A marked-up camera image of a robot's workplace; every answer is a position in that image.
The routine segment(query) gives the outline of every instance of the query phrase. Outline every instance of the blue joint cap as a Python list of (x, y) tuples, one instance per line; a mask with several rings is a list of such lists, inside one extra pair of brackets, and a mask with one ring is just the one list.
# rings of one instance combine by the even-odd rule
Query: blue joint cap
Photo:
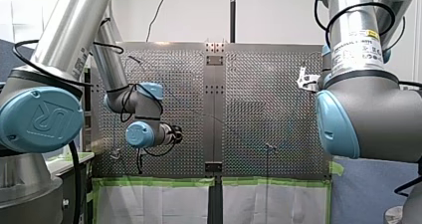
[(382, 58), (384, 60), (384, 64), (387, 64), (391, 58), (391, 49), (382, 52)]
[(338, 99), (329, 91), (316, 96), (316, 119), (323, 149), (338, 156), (360, 157), (356, 132)]
[(0, 108), (0, 143), (18, 152), (57, 150), (80, 132), (84, 111), (71, 93), (53, 87), (26, 90)]
[(134, 148), (151, 147), (154, 145), (154, 131), (146, 122), (133, 122), (126, 129), (126, 141)]
[[(139, 83), (139, 85), (148, 90), (157, 100), (162, 101), (164, 97), (162, 85), (157, 83)], [(152, 96), (144, 91), (143, 88), (138, 89), (138, 91), (144, 96), (152, 98)]]
[(326, 56), (326, 55), (328, 55), (329, 53), (331, 53), (331, 49), (329, 48), (329, 46), (327, 46), (327, 45), (323, 45), (323, 47), (322, 47), (322, 51), (321, 51), (321, 55), (322, 55), (322, 56)]

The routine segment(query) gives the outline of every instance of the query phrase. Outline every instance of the white wall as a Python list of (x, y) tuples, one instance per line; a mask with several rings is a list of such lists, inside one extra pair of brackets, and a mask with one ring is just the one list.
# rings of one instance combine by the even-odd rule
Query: white wall
[[(113, 0), (113, 11), (124, 41), (145, 41), (148, 24), (160, 0)], [(238, 43), (323, 44), (323, 31), (313, 14), (314, 0), (237, 0)], [(402, 80), (418, 74), (421, 2), (407, 12), (404, 37), (393, 50), (387, 69)], [(327, 11), (319, 6), (321, 20)], [(165, 0), (150, 41), (221, 42), (229, 40), (230, 0)]]

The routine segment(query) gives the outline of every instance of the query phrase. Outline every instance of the white label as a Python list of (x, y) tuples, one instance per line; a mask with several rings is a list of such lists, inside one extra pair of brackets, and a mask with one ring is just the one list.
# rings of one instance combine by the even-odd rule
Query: white label
[(333, 71), (344, 67), (375, 65), (382, 68), (382, 48), (376, 36), (364, 31), (350, 34), (350, 40), (337, 44), (332, 50)]

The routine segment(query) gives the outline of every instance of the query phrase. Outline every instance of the diamond plate panel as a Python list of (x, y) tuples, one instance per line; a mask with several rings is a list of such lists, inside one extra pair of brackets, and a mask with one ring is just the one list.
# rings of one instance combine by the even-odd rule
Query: diamond plate panel
[[(121, 56), (130, 83), (155, 82), (164, 86), (163, 121), (180, 125), (183, 141), (162, 157), (144, 155), (142, 175), (158, 177), (204, 176), (203, 129), (203, 66), (204, 44), (157, 45), (122, 43), (126, 49)], [(127, 56), (142, 61), (141, 66)], [(99, 134), (93, 133), (97, 154), (95, 176), (137, 175), (136, 153), (125, 141), (127, 123), (121, 123), (119, 114), (109, 112), (103, 106), (105, 90), (99, 79), (93, 110), (98, 122)], [(151, 152), (161, 153), (168, 146), (155, 147)]]
[(226, 47), (223, 175), (328, 178), (315, 95), (296, 83), (300, 66), (307, 74), (319, 73), (319, 51), (320, 46)]

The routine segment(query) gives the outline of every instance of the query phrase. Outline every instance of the metal hinge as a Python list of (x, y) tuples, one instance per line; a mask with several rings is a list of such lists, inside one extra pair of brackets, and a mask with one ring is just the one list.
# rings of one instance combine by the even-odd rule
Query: metal hinge
[(306, 67), (301, 67), (299, 78), (297, 80), (299, 89), (309, 92), (318, 92), (319, 86), (317, 85), (317, 81), (319, 79), (319, 75), (305, 75), (306, 70)]

